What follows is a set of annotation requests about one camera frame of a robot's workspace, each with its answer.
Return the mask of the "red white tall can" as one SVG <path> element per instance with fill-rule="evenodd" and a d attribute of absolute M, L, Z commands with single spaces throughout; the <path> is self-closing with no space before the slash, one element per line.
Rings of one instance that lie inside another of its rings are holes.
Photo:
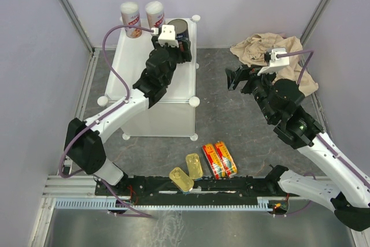
<path fill-rule="evenodd" d="M 139 6 L 136 2 L 124 2 L 120 6 L 121 18 L 124 25 L 141 26 Z M 125 27 L 126 35 L 135 39 L 141 36 L 142 30 L 139 28 Z"/>

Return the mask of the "dark blue food can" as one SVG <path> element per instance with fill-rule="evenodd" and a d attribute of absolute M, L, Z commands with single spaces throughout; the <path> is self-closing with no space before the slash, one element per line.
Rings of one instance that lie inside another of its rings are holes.
<path fill-rule="evenodd" d="M 188 24 L 184 19 L 173 19 L 168 22 L 168 25 L 173 25 L 176 33 L 176 40 L 181 41 L 182 39 L 190 39 L 188 32 Z"/>

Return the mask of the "red green tin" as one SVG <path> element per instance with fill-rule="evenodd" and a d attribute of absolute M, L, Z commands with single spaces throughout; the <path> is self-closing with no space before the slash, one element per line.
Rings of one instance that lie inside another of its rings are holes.
<path fill-rule="evenodd" d="M 238 173 L 238 169 L 232 158 L 229 150 L 226 147 L 226 144 L 223 141 L 218 141 L 215 143 L 216 152 L 223 164 L 225 172 L 229 178 L 233 177 Z"/>

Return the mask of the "orange label white-lid can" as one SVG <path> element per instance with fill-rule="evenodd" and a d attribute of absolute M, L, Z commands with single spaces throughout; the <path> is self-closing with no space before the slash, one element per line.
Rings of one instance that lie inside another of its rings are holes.
<path fill-rule="evenodd" d="M 151 1 L 146 4 L 145 11 L 150 28 L 159 28 L 165 23 L 164 6 L 159 1 Z"/>

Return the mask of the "white plastic cube cabinet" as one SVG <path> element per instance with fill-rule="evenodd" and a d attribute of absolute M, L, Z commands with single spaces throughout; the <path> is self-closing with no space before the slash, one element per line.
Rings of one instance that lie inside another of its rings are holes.
<path fill-rule="evenodd" d="M 105 95 L 108 108 L 96 125 L 102 141 L 117 130 L 131 137 L 189 137 L 195 141 L 195 95 L 198 64 L 197 25 L 200 19 L 170 19 L 160 28 L 141 27 L 138 39 L 126 36 L 123 25 Z"/>

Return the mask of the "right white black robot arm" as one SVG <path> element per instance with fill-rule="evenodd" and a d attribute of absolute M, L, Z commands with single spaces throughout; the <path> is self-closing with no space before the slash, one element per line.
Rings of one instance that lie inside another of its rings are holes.
<path fill-rule="evenodd" d="M 254 97 L 277 137 L 312 161 L 333 182 L 330 186 L 285 169 L 265 181 L 266 191 L 273 196 L 284 191 L 307 198 L 328 208 L 348 228 L 368 229 L 369 176 L 339 150 L 320 123 L 303 109 L 305 96 L 295 81 L 275 81 L 275 74 L 259 74 L 260 70 L 261 67 L 247 65 L 235 71 L 226 69 L 228 89 L 234 90 L 244 82 L 241 93 Z"/>

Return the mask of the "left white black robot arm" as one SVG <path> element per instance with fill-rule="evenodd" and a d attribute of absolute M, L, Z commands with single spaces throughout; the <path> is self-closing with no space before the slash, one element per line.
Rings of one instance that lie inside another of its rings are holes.
<path fill-rule="evenodd" d="M 125 97 L 85 121 L 73 119 L 67 130 L 63 156 L 69 157 L 81 171 L 106 182 L 116 195 L 127 191 L 127 174 L 107 158 L 104 142 L 128 120 L 154 106 L 167 93 L 177 65 L 192 60 L 188 38 L 179 40 L 178 47 L 167 43 L 160 46 L 156 36 L 151 41 L 154 50 Z"/>

